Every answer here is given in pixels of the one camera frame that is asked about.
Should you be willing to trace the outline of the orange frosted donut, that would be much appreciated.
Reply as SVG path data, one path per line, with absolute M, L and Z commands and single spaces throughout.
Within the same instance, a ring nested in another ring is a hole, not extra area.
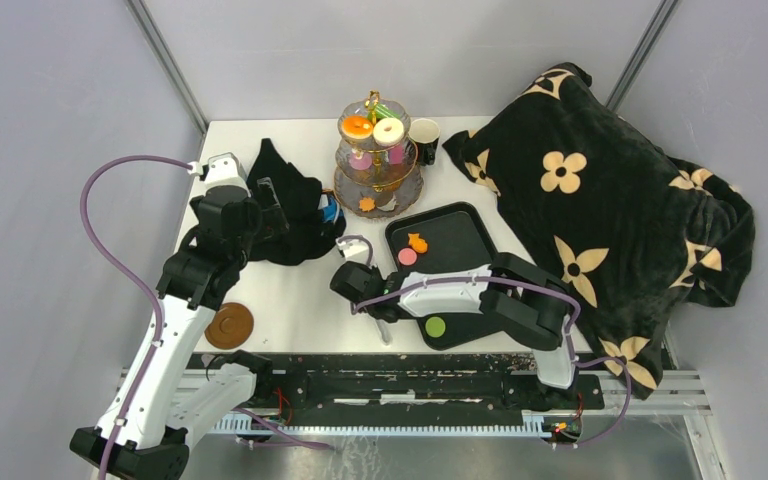
M 341 134 L 352 142 L 360 142 L 372 136 L 373 123 L 361 115 L 350 115 L 340 123 Z

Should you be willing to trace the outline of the black cloth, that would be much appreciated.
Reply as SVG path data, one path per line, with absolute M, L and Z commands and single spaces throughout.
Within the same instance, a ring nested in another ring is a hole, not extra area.
M 304 176 L 286 162 L 269 138 L 261 140 L 259 153 L 248 172 L 247 186 L 255 190 L 263 178 L 272 183 L 288 229 L 281 235 L 257 241 L 250 259 L 296 266 L 331 251 L 336 239 L 345 232 L 345 219 L 332 220 L 324 216 L 320 209 L 324 193 L 321 181 Z

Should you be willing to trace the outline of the green round cookie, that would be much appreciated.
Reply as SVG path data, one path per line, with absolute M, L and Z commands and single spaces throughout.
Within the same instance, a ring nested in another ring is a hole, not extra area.
M 445 334 L 446 322 L 439 316 L 431 316 L 425 320 L 424 330 L 428 337 L 440 338 Z

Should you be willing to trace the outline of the white frosted donut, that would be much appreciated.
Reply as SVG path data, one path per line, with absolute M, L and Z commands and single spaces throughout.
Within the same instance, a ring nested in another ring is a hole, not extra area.
M 405 135 L 403 122 L 394 117 L 384 117 L 378 120 L 374 127 L 372 137 L 381 147 L 391 147 L 402 141 Z

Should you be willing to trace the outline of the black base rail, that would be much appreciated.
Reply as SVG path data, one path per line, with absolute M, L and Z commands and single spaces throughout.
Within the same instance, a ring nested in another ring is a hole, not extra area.
M 523 413 L 579 415 L 605 406 L 599 379 L 567 390 L 539 382 L 529 353 L 267 355 L 242 407 L 292 427 L 515 426 Z

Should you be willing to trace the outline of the three-tier glass cake stand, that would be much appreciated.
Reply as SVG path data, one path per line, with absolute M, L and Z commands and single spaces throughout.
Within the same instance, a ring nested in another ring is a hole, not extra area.
M 364 141 L 352 142 L 341 134 L 341 121 L 350 115 L 361 115 L 367 118 L 366 101 L 374 98 L 378 98 L 383 105 L 392 110 L 405 126 L 405 135 L 402 141 L 394 146 L 381 147 L 372 136 Z M 424 182 L 420 164 L 417 162 L 416 145 L 408 136 L 411 123 L 410 115 L 400 103 L 383 98 L 377 90 L 370 91 L 366 98 L 350 103 L 344 108 L 336 121 L 340 142 L 335 152 L 333 192 L 336 200 L 345 210 L 360 218 L 381 220 L 402 214 L 416 203 L 421 196 Z M 387 151 L 395 146 L 404 148 L 404 161 L 399 165 L 391 165 L 387 162 Z M 358 151 L 368 152 L 372 155 L 373 165 L 369 169 L 358 171 L 349 166 L 349 155 Z M 399 178 L 407 172 L 412 172 L 412 174 L 396 191 L 376 192 L 372 188 L 375 183 L 384 179 Z M 395 196 L 398 201 L 398 207 L 393 212 L 382 212 L 377 209 L 371 212 L 362 212 L 358 208 L 358 202 L 362 197 L 374 198 L 376 202 L 377 198 L 387 196 Z

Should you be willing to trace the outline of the blue patterned item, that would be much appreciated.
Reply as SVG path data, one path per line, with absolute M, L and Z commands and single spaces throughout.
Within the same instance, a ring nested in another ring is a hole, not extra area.
M 328 199 L 328 203 L 321 209 L 323 222 L 336 224 L 343 216 L 341 205 L 334 199 Z

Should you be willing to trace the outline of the orange leaf cookie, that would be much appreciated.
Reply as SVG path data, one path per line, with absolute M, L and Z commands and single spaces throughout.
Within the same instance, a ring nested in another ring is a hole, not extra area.
M 358 202 L 358 208 L 362 212 L 371 212 L 376 209 L 376 202 L 374 198 L 362 197 Z

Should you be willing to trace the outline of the green cake slice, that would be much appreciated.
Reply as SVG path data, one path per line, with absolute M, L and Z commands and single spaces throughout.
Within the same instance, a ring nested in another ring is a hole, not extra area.
M 378 98 L 367 100 L 365 107 L 367 109 L 367 118 L 372 123 L 377 123 L 384 118 L 397 118 L 397 115 L 383 105 Z

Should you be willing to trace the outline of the brown madeleine bread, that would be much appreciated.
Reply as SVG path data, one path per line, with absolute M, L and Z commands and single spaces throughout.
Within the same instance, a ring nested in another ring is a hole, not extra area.
M 412 172 L 407 172 L 401 175 L 399 178 L 384 179 L 378 183 L 375 183 L 372 188 L 376 192 L 392 192 L 398 190 L 402 184 L 410 177 Z

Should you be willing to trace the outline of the brown round chocolate cookie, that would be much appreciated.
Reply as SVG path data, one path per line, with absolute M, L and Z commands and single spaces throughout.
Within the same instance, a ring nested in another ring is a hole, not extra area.
M 382 212 L 393 212 L 398 207 L 395 196 L 379 197 L 376 199 L 376 209 Z

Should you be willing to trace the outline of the orange fish cookie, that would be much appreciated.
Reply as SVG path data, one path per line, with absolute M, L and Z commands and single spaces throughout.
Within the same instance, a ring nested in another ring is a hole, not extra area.
M 417 254 L 424 254 L 429 248 L 427 241 L 419 233 L 408 234 L 408 246 Z

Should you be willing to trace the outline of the metal serving tongs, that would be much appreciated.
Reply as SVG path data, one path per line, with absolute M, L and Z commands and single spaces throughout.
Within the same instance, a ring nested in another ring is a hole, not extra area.
M 392 343 L 392 335 L 390 333 L 388 324 L 383 320 L 376 320 L 375 324 L 379 332 L 379 336 L 382 344 L 385 346 L 389 346 Z

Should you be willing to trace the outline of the pink cake slice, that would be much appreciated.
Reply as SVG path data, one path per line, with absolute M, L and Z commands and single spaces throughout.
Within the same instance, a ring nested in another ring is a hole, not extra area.
M 391 165 L 399 165 L 404 161 L 404 148 L 395 146 L 387 151 L 387 162 Z

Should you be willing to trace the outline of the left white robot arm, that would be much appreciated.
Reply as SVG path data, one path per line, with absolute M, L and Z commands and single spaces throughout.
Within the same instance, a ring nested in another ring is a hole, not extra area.
M 173 164 L 204 183 L 206 191 L 189 202 L 195 225 L 164 263 L 156 287 L 149 287 L 100 241 L 90 222 L 88 200 L 96 181 L 115 166 L 140 161 L 115 159 L 86 181 L 79 211 L 84 230 L 99 253 L 147 297 L 152 316 L 123 383 L 98 422 L 79 428 L 73 453 L 106 479 L 178 479 L 191 451 L 230 411 L 246 402 L 267 404 L 275 391 L 269 361 L 237 351 L 185 401 L 173 396 L 194 349 L 240 279 L 252 247 L 280 232 L 271 221 L 282 217 L 267 178 L 247 184 L 247 173 L 231 153 L 185 163 L 166 157 L 146 161 Z

